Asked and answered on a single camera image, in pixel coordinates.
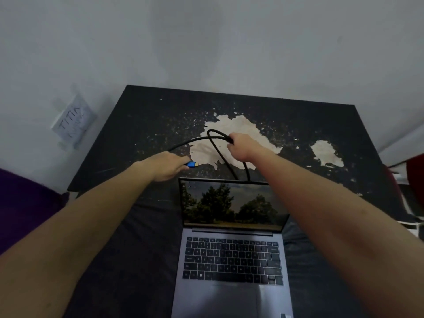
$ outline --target laptop keyboard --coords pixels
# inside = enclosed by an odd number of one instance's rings
[[[278,243],[188,237],[183,279],[282,285]]]

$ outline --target person's left arm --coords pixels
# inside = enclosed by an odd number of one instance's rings
[[[169,152],[91,189],[0,256],[0,317],[61,317],[73,290],[151,181],[188,169]]]

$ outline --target purple fabric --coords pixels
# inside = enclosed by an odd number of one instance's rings
[[[66,205],[69,193],[0,169],[0,254]]]

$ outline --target person's left hand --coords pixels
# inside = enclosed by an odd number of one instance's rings
[[[153,180],[156,182],[167,181],[177,175],[180,171],[188,170],[184,165],[190,161],[188,156],[177,156],[170,152],[162,152],[143,160],[149,170],[152,171]]]

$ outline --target touchpad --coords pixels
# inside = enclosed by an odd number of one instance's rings
[[[202,317],[206,318],[256,318],[256,291],[241,286],[210,286],[211,297]]]

